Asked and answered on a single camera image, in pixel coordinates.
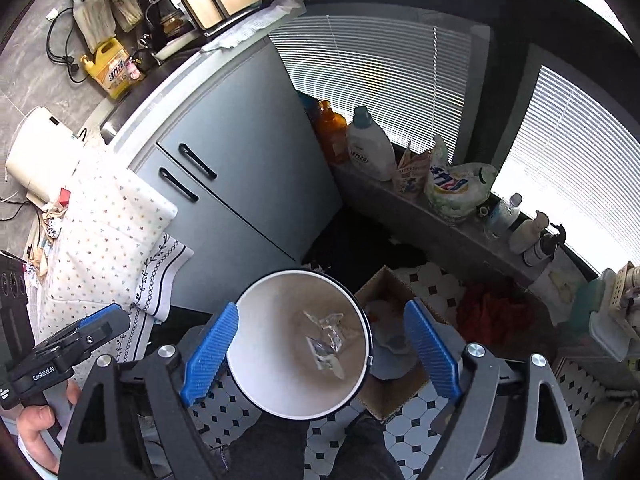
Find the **person's left hand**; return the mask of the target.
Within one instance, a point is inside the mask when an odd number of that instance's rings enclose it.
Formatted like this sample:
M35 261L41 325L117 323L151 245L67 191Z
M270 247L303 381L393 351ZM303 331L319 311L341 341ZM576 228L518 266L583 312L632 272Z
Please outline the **person's left hand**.
M56 402L53 408L49 404L29 405L22 409L16 419L18 448L41 479L58 478L60 456L55 454L44 436L50 436L49 430L59 424L61 431L54 440L60 445L64 444L81 388L70 379L66 382L64 393L65 398L54 395Z

